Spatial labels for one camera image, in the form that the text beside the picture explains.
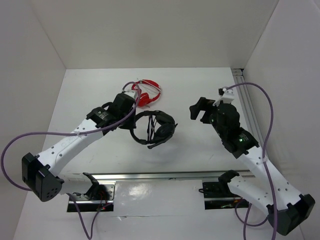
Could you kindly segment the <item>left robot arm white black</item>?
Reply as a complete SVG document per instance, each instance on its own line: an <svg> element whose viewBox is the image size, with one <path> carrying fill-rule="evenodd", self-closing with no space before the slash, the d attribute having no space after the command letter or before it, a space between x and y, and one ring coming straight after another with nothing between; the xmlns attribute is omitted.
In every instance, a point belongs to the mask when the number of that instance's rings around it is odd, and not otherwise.
<svg viewBox="0 0 320 240"><path fill-rule="evenodd" d="M63 168L90 144L108 132L125 125L134 117L138 93L123 91L113 102L96 107L69 136L37 155L27 153L22 158L22 180L42 201L47 202L58 194L83 195L96 199L106 188L89 173L61 175Z"/></svg>

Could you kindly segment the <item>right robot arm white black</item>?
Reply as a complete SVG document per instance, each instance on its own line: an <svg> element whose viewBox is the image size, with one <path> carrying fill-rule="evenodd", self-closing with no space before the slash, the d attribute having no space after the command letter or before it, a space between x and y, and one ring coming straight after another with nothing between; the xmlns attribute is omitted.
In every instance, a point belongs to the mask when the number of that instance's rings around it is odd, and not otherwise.
<svg viewBox="0 0 320 240"><path fill-rule="evenodd" d="M225 149L264 184L264 188L260 188L238 172L229 170L219 177L220 194L230 196L233 193L247 200L266 215L270 225L282 236L288 235L309 217L315 199L310 194L302 194L268 158L263 158L258 141L241 127L240 114L234 105L201 97L189 110L192 120L203 111L200 121L212 125Z"/></svg>

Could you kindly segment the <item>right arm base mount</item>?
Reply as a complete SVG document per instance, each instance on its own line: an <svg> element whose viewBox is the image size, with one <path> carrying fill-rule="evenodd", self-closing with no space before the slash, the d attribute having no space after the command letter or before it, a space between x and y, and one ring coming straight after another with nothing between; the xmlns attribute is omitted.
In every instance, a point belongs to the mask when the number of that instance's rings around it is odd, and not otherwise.
<svg viewBox="0 0 320 240"><path fill-rule="evenodd" d="M203 194L205 210L234 209L236 206L247 208L249 206L247 201L231 193L218 181L203 182L198 192Z"/></svg>

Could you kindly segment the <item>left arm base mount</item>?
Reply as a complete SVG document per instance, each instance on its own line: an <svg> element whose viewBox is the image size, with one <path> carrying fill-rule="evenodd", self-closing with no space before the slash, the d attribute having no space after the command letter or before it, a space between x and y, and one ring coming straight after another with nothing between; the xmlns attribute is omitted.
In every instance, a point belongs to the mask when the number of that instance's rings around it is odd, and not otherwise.
<svg viewBox="0 0 320 240"><path fill-rule="evenodd" d="M67 205L68 213L75 213L77 209L82 213L114 210L116 191L114 180L96 179L87 172L69 174L67 177L67 186L71 187L69 189L71 196Z"/></svg>

